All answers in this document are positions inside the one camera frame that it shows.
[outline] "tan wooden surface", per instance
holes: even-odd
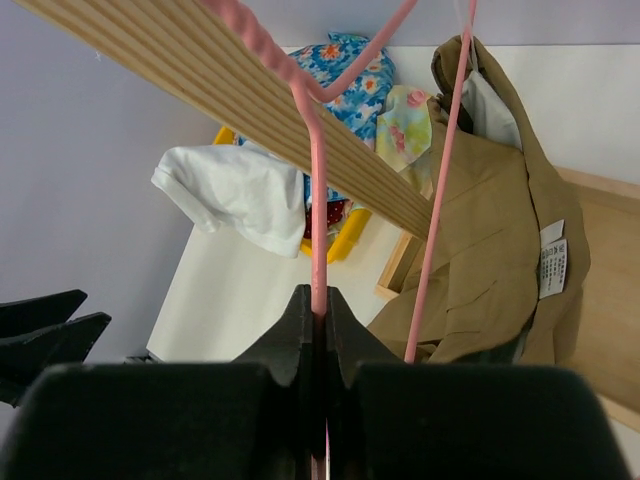
[[[640,432],[640,186],[559,169],[577,189],[591,248],[570,367],[606,397],[612,418]],[[419,271],[424,242],[403,232],[376,292],[398,295]]]
[[[16,0],[116,62],[309,172],[309,135],[289,87],[197,0]],[[317,105],[329,184],[424,237],[426,200]]]

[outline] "white tag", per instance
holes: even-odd
[[[564,219],[558,220],[556,223],[552,223],[548,227],[540,230],[540,247],[546,247],[551,242],[562,237],[562,231],[564,230]]]
[[[540,253],[539,299],[562,293],[567,273],[567,240],[558,240],[542,248]]]

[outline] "yellow plastic bin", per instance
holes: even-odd
[[[222,127],[213,141],[214,145],[228,145],[233,143],[233,131]],[[327,263],[341,261],[347,258],[351,249],[358,243],[360,235],[371,218],[371,212],[366,209],[354,210],[344,222],[342,230],[333,241],[327,252]],[[311,256],[311,240],[303,238],[300,243],[300,251]]]

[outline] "blue floral cloth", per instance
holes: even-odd
[[[330,33],[329,41],[325,45],[310,45],[290,55],[300,68],[311,73],[323,87],[336,80],[369,43],[367,37],[344,33]],[[342,95],[324,105],[372,149],[375,146],[378,114],[393,86],[395,69],[386,49],[382,49]],[[310,205],[311,179],[307,175],[304,177],[304,186],[305,203]],[[345,197],[342,194],[328,189],[328,201],[343,199]]]

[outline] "brown jacket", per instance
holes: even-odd
[[[475,42],[480,73],[513,114],[523,151],[456,132],[416,358],[454,361],[513,342],[530,327],[520,362],[560,362],[575,349],[590,266],[582,210],[546,159],[513,85]],[[453,91],[460,48],[455,37],[434,55],[433,74],[445,97]],[[435,188],[447,121],[435,100],[429,107]],[[569,252],[564,290],[538,300],[539,232],[561,219]],[[408,278],[369,327],[399,356],[417,283],[417,276]]]

